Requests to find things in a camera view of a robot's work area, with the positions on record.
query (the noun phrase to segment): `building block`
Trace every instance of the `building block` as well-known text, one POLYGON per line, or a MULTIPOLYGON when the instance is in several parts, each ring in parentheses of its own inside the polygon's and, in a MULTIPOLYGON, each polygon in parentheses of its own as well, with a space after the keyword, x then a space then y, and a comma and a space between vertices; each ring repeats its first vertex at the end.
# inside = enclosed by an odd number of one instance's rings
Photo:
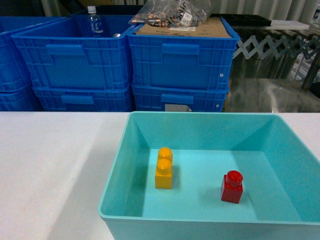
POLYGON ((173 174, 173 154, 170 148, 163 147, 158 151, 156 170, 155 170, 155 188, 171 189, 173 174))
POLYGON ((165 158, 158 159, 155 170, 155 188, 171 189, 172 163, 165 158))
POLYGON ((224 175, 221 185, 221 200, 238 204, 243 193, 242 181, 244 177, 236 170, 224 175))

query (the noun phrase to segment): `cardboard box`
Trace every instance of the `cardboard box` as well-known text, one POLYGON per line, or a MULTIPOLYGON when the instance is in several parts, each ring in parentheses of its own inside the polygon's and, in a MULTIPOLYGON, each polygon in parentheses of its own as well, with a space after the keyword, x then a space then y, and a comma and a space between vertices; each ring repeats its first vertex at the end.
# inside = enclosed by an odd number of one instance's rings
POLYGON ((156 27, 145 24, 136 35, 160 35, 179 37, 231 38, 217 17, 210 17, 196 27, 156 27))

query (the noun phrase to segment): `bottle cap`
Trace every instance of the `bottle cap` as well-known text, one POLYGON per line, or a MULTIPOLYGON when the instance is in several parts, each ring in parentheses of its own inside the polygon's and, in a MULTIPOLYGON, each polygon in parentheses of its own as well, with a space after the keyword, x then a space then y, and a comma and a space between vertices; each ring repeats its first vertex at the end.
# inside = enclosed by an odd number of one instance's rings
POLYGON ((88 6, 88 13, 89 14, 96 14, 97 10, 96 10, 96 6, 88 6))

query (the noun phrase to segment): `plastic bottle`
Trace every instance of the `plastic bottle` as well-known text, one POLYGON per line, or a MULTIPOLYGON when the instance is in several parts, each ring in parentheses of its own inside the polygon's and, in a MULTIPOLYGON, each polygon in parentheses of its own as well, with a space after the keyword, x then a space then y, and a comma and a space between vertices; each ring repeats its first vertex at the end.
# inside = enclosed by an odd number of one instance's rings
POLYGON ((88 13, 87 24, 90 36, 94 38, 102 37, 104 28, 101 18, 97 15, 96 6, 88 6, 88 13))

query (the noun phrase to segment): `yellow toy block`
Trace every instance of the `yellow toy block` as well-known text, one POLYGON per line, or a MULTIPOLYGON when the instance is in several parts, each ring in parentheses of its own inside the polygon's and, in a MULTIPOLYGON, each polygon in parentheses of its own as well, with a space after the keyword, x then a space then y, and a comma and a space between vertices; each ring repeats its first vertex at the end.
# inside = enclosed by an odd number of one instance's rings
POLYGON ((159 159, 168 159, 171 163, 173 161, 173 154, 170 148, 168 147, 163 147, 160 148, 160 150, 158 151, 158 158, 159 159))
POLYGON ((155 188, 171 189, 172 187, 172 161, 158 158, 155 170, 155 188))

